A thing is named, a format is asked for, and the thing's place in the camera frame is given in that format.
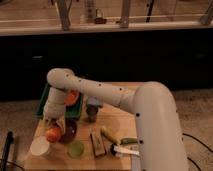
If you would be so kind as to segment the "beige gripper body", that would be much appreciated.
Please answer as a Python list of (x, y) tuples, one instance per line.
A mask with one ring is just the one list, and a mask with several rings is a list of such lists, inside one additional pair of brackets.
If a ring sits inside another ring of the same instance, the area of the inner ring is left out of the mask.
[(62, 116), (57, 119), (50, 118), (50, 117), (43, 118), (44, 130), (48, 130), (54, 126), (58, 126), (61, 129), (61, 132), (65, 133), (65, 128), (66, 128), (65, 117)]

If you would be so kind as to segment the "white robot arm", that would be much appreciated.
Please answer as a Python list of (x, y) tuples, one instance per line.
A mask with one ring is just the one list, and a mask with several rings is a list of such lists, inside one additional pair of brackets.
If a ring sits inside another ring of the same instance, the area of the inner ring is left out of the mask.
[(135, 116), (141, 171), (189, 170), (176, 103), (165, 85), (145, 82), (132, 90), (83, 79), (62, 68), (50, 70), (47, 82), (46, 118), (63, 117), (67, 93), (77, 90)]

